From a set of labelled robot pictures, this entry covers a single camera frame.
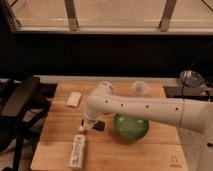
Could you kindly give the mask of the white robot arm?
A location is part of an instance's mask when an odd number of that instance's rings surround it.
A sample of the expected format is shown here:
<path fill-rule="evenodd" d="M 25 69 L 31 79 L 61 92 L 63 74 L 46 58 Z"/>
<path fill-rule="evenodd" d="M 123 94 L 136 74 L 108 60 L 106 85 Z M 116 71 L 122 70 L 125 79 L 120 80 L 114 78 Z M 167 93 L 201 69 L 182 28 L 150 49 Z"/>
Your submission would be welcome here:
<path fill-rule="evenodd" d="M 117 113 L 188 129 L 204 136 L 197 171 L 213 171 L 213 102 L 182 98 L 145 98 L 113 94 L 109 82 L 99 83 L 88 95 L 83 113 L 95 124 L 102 113 Z"/>

